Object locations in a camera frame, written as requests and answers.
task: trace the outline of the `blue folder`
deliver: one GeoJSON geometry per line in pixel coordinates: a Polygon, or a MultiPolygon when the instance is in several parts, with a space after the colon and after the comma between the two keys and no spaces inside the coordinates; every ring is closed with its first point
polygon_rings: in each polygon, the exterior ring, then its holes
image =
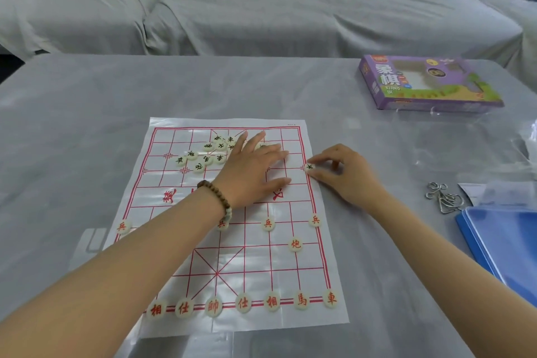
{"type": "Polygon", "coordinates": [[[537,307],[537,211],[474,206],[456,221],[477,263],[537,307]]]}

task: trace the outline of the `person's left hand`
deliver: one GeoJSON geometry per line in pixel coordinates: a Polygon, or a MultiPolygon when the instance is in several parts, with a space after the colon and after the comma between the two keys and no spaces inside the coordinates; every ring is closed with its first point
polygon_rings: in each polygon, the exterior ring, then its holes
{"type": "Polygon", "coordinates": [[[290,178],[265,181],[265,172],[269,166],[285,158],[289,152],[281,151],[280,144],[255,150],[256,145],[265,137],[264,131],[244,145],[247,137],[248,133],[244,132],[238,138],[222,171],[213,181],[232,208],[250,205],[291,182],[290,178]]]}

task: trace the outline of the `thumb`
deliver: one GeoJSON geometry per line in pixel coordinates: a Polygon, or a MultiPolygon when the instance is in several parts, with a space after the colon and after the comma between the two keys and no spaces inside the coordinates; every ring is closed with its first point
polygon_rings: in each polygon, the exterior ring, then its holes
{"type": "Polygon", "coordinates": [[[337,176],[334,173],[331,173],[326,170],[314,168],[313,170],[307,171],[308,175],[310,177],[313,177],[314,179],[323,182],[332,188],[335,188],[336,182],[337,182],[337,176]]]}
{"type": "Polygon", "coordinates": [[[274,191],[279,190],[280,188],[285,187],[291,182],[290,178],[282,177],[282,178],[275,178],[273,180],[267,181],[265,184],[265,192],[268,194],[274,191]]]}

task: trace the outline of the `bracelet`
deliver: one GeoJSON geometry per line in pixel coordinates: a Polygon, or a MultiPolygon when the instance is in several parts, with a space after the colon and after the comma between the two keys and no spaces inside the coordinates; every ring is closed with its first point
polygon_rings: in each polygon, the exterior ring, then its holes
{"type": "Polygon", "coordinates": [[[232,219],[232,206],[229,205],[228,200],[224,198],[224,195],[222,194],[222,192],[218,190],[218,188],[216,188],[214,184],[212,184],[211,182],[207,180],[200,181],[198,183],[198,188],[200,187],[207,187],[214,194],[216,194],[216,196],[218,197],[218,199],[220,200],[220,202],[225,208],[225,216],[224,218],[220,220],[220,222],[224,222],[224,223],[229,222],[232,219]]]}

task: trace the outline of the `sofa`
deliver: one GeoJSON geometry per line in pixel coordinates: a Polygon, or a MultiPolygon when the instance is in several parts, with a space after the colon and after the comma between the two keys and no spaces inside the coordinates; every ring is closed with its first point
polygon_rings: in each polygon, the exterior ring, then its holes
{"type": "Polygon", "coordinates": [[[127,55],[491,59],[537,90],[520,0],[0,0],[0,46],[127,55]]]}

